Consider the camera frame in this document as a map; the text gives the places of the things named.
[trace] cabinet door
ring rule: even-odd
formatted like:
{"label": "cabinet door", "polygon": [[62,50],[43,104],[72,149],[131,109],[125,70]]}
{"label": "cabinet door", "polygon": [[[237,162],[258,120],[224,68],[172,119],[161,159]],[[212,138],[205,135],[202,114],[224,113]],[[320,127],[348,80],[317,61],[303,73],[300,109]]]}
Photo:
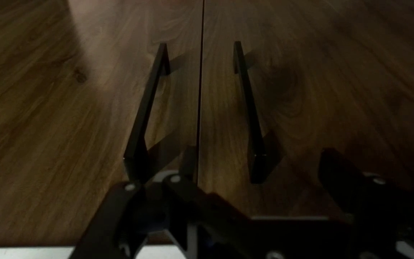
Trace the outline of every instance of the cabinet door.
{"label": "cabinet door", "polygon": [[0,1],[0,244],[77,241],[125,176],[159,41],[172,73],[158,86],[148,148],[166,158],[195,143],[200,14],[200,0]]}
{"label": "cabinet door", "polygon": [[[202,188],[251,215],[338,215],[316,176],[325,146],[414,186],[414,1],[208,0],[202,38]],[[280,153],[263,184],[248,181],[234,40]]]}

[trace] bar pull handle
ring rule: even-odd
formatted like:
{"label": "bar pull handle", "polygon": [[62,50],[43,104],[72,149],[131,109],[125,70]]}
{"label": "bar pull handle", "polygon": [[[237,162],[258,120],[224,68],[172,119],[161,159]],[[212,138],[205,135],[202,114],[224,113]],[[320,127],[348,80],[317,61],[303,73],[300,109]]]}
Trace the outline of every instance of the bar pull handle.
{"label": "bar pull handle", "polygon": [[238,73],[238,80],[244,91],[248,120],[248,172],[251,182],[263,182],[269,173],[267,150],[261,136],[260,122],[256,112],[250,77],[247,73],[246,57],[240,41],[234,41],[234,71]]}
{"label": "bar pull handle", "polygon": [[169,74],[171,71],[165,43],[159,44],[155,54],[155,60],[146,80],[145,91],[138,107],[132,132],[123,152],[123,162],[129,178],[136,178],[141,182],[148,181],[154,173],[151,169],[149,153],[145,143],[145,130],[148,126],[154,96],[162,71],[165,71],[165,74]]}

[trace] wooden cabinet door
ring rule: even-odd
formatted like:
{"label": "wooden cabinet door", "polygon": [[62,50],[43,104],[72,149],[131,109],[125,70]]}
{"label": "wooden cabinet door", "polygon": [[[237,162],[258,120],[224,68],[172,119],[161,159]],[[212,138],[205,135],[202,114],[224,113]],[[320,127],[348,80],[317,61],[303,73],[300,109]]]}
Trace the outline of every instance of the wooden cabinet door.
{"label": "wooden cabinet door", "polygon": [[[263,184],[248,181],[234,40],[281,155]],[[201,76],[200,185],[244,212],[336,215],[316,176],[323,146],[414,186],[414,1],[205,0]]]}
{"label": "wooden cabinet door", "polygon": [[77,241],[123,176],[159,41],[148,148],[195,145],[200,27],[200,0],[0,1],[0,244]]}

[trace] wooden panel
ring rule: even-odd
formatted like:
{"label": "wooden panel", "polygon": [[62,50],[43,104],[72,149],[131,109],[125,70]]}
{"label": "wooden panel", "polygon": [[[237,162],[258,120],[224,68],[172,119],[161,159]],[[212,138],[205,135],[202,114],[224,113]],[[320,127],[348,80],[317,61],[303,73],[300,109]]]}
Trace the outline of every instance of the wooden panel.
{"label": "wooden panel", "polygon": [[[208,0],[204,9],[200,185],[251,215],[338,215],[316,179],[320,148],[414,186],[414,1]],[[281,159],[247,171],[241,40],[263,133]]]}
{"label": "wooden panel", "polygon": [[[0,0],[0,244],[74,243],[109,185],[159,41],[146,130],[197,140],[200,0]],[[161,142],[166,135],[175,140]]]}

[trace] metal rod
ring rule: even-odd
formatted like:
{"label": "metal rod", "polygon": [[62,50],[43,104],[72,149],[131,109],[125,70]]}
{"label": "metal rod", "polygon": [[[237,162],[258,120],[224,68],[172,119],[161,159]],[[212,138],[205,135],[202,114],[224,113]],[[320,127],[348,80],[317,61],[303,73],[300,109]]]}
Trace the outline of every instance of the metal rod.
{"label": "metal rod", "polygon": [[260,122],[256,112],[246,57],[240,41],[234,41],[234,71],[238,73],[247,104],[248,120],[248,171],[251,182],[261,182],[267,175],[267,152],[261,136]]}
{"label": "metal rod", "polygon": [[154,94],[161,77],[162,70],[165,74],[169,73],[169,60],[166,44],[161,43],[155,54],[155,60],[151,67],[149,77],[146,80],[145,91],[141,99],[138,113],[132,126],[131,136],[128,139],[123,159],[126,171],[131,178],[136,176],[139,181],[151,178],[149,155],[145,143],[145,130],[149,120],[149,113],[154,102]]}

